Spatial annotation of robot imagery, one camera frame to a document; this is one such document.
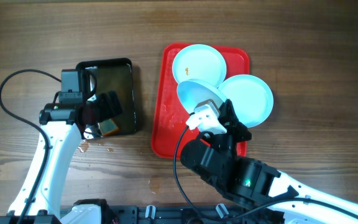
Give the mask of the light blue plate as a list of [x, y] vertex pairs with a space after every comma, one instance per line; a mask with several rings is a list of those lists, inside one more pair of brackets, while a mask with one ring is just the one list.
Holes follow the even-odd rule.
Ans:
[[273, 93], [260, 78], [234, 75], [223, 81], [218, 90], [233, 103], [239, 121], [252, 128], [263, 123], [273, 109]]
[[218, 87], [226, 73], [227, 65], [223, 55], [214, 47], [204, 44], [193, 44], [181, 49], [172, 63], [172, 74], [178, 84], [198, 79]]
[[199, 79], [189, 79], [178, 84], [177, 96], [188, 114], [194, 112], [196, 106], [206, 100], [213, 100], [219, 108], [227, 98], [215, 86]]

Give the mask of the green and orange sponge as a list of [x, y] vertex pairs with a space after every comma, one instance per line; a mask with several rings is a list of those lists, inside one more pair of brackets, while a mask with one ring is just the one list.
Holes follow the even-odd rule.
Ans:
[[111, 136], [119, 132], [119, 127], [113, 119], [106, 119], [99, 123], [99, 130], [102, 136]]

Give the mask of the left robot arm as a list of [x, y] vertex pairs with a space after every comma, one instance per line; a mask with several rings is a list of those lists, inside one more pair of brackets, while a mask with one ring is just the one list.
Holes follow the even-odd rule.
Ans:
[[77, 201], [64, 217], [60, 215], [63, 187], [70, 161], [88, 125], [120, 113], [109, 98], [96, 98], [98, 82], [88, 70], [64, 70], [62, 89], [45, 106], [36, 125], [0, 107], [39, 133], [39, 141], [21, 191], [0, 223], [117, 223], [105, 199]]

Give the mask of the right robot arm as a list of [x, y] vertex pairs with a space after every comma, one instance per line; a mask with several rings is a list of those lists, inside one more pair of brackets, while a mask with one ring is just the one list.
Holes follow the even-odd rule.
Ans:
[[262, 161], [238, 156], [236, 144], [251, 134], [230, 100], [220, 106], [213, 100], [197, 103], [186, 128], [200, 133], [181, 150], [182, 165], [223, 198], [244, 207], [245, 217], [266, 208], [285, 223], [358, 223], [358, 204], [313, 189]]

